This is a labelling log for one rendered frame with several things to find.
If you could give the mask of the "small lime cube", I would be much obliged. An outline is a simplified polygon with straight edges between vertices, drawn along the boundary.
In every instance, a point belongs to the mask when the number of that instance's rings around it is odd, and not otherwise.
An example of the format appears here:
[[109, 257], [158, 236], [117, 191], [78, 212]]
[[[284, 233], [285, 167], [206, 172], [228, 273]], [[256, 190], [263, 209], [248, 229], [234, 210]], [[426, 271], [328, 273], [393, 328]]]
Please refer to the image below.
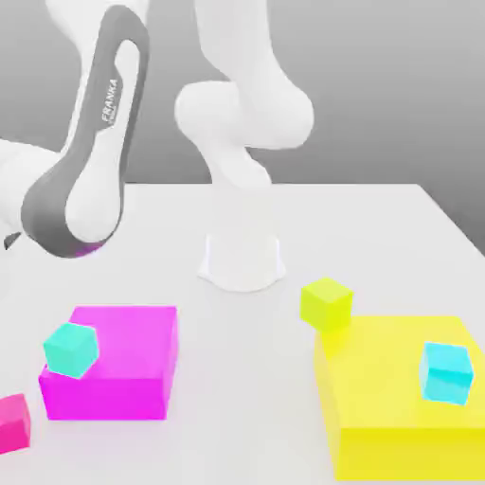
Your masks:
[[353, 291], [332, 278], [305, 285], [300, 293], [300, 318], [319, 332], [350, 324]]

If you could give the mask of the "small turquoise cube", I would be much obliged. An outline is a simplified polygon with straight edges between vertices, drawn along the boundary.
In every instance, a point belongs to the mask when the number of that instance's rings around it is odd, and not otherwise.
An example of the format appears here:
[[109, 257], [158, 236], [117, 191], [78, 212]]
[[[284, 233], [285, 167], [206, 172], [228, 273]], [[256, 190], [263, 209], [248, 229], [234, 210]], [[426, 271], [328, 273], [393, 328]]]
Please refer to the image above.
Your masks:
[[71, 322], [63, 323], [43, 343], [47, 369], [80, 379], [99, 358], [96, 329]]

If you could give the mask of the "small cyan cube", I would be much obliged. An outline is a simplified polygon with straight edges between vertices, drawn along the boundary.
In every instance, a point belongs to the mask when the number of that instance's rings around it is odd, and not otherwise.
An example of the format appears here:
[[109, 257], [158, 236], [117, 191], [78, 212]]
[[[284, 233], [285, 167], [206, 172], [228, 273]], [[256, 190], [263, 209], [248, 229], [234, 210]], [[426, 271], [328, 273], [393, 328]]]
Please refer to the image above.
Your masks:
[[466, 405], [474, 377], [466, 347], [430, 341], [423, 344], [419, 383], [425, 400]]

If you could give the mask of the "small pink cube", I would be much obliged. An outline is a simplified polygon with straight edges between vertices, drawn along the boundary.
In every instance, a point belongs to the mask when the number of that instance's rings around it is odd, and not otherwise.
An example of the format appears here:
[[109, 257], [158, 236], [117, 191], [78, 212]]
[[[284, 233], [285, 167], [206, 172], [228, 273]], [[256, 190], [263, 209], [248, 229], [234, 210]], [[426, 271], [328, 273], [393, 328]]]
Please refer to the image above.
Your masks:
[[0, 399], [0, 455], [30, 446], [31, 421], [23, 393]]

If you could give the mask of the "large magenta box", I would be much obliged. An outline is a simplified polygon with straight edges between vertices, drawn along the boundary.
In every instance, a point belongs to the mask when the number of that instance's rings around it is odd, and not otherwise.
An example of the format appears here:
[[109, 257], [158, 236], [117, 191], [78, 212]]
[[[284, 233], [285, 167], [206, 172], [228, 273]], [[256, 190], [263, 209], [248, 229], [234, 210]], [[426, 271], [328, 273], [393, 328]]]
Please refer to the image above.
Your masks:
[[99, 358], [80, 378], [43, 368], [38, 381], [52, 421], [167, 418], [178, 357], [174, 306], [77, 306], [70, 321], [96, 330]]

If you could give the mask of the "large yellow box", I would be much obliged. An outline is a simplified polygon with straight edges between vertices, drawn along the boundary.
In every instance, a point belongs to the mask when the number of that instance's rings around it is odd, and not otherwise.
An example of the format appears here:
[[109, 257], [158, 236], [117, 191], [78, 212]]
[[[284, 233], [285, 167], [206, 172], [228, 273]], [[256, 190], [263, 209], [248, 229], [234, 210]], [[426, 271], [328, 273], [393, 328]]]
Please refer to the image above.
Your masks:
[[[426, 342], [467, 347], [467, 404], [422, 397]], [[485, 353], [458, 317], [355, 316], [316, 334], [314, 373], [335, 479], [485, 485]]]

